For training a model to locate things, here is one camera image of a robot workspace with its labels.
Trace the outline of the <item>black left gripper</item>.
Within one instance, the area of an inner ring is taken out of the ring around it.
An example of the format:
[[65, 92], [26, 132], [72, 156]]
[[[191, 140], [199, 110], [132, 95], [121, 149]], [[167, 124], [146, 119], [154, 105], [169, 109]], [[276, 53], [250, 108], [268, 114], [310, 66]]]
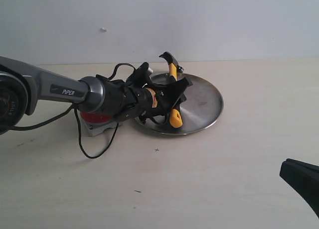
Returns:
[[184, 91], [190, 86], [192, 86], [191, 80], [182, 78], [178, 81], [172, 80], [165, 85], [154, 83], [144, 88], [123, 87], [124, 96], [119, 122], [138, 118], [142, 124], [147, 120], [157, 125], [169, 123], [170, 111], [181, 98], [183, 98], [181, 103], [186, 101]]

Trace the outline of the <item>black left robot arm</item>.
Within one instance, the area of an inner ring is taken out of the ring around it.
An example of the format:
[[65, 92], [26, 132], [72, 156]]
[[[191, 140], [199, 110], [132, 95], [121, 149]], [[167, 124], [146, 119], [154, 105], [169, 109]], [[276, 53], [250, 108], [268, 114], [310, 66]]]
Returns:
[[42, 68], [0, 58], [0, 132], [16, 130], [23, 115], [31, 115], [39, 100], [71, 103], [80, 112], [98, 113], [123, 122], [139, 117], [168, 117], [186, 100], [192, 85], [184, 77], [167, 84], [153, 83], [149, 65], [143, 63], [126, 81], [101, 75], [74, 80]]

